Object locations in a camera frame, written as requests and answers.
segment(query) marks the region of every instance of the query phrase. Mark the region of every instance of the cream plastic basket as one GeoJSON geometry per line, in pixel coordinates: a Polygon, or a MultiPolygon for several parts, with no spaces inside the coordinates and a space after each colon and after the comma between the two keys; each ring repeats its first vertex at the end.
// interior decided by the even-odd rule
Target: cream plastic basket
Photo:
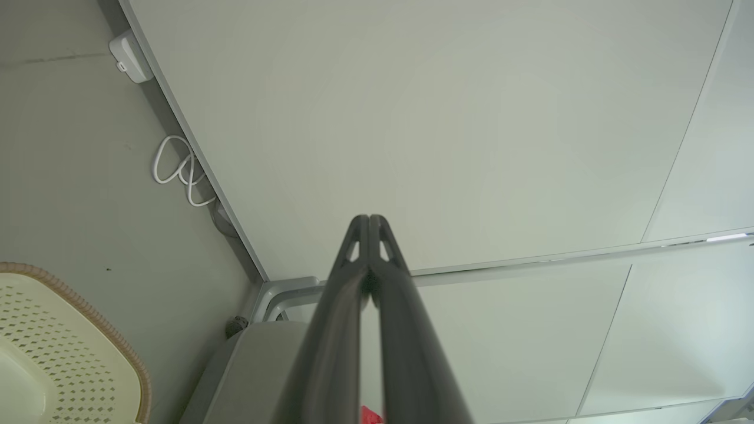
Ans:
{"type": "Polygon", "coordinates": [[[0,422],[146,424],[144,364],[113,326],[45,270],[0,263],[0,422]]]}

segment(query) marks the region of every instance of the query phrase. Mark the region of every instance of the laundry basket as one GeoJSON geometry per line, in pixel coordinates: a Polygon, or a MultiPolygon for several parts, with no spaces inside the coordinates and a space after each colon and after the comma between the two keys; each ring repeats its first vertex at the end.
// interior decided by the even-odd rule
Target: laundry basket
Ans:
{"type": "Polygon", "coordinates": [[[60,279],[0,263],[0,416],[14,424],[146,424],[144,364],[60,279]]]}

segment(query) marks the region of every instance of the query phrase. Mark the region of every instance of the perforated basket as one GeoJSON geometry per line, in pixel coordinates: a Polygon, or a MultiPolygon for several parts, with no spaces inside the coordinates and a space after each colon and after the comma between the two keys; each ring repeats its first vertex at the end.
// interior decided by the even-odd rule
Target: perforated basket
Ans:
{"type": "Polygon", "coordinates": [[[113,326],[43,269],[0,263],[0,421],[146,424],[144,364],[113,326]]]}

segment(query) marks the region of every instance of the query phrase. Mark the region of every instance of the white cord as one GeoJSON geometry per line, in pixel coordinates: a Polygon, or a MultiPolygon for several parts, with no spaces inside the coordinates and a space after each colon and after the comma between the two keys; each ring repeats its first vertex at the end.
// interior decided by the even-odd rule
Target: white cord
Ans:
{"type": "Polygon", "coordinates": [[[192,206],[200,207],[205,206],[210,203],[212,203],[217,196],[211,198],[208,201],[203,201],[201,203],[194,203],[194,199],[191,197],[191,192],[194,186],[197,185],[200,181],[202,181],[203,178],[205,178],[207,175],[202,174],[201,177],[199,177],[196,181],[194,181],[194,161],[196,160],[196,157],[194,155],[194,150],[191,148],[191,145],[189,145],[189,142],[186,141],[185,138],[179,137],[179,136],[167,136],[162,140],[162,143],[160,143],[159,149],[157,149],[157,154],[155,155],[155,161],[152,163],[152,178],[155,179],[160,184],[169,183],[173,180],[173,178],[178,176],[178,178],[181,180],[181,183],[183,183],[184,186],[186,186],[186,198],[188,198],[188,202],[192,206]],[[165,149],[165,145],[168,141],[176,139],[183,141],[183,144],[186,144],[186,148],[188,149],[188,155],[183,158],[183,161],[181,161],[180,164],[178,164],[178,168],[173,172],[167,179],[161,180],[160,177],[157,175],[157,166],[160,164],[160,157],[162,157],[162,150],[165,149]],[[183,167],[186,166],[188,163],[188,180],[183,178],[183,167]]]}

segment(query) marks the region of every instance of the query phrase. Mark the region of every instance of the red object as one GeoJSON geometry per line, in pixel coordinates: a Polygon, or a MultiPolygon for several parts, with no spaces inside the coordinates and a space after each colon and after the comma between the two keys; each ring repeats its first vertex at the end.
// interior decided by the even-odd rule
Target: red object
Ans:
{"type": "Polygon", "coordinates": [[[361,407],[361,424],[379,424],[380,422],[382,422],[382,417],[375,411],[365,406],[361,407]]]}

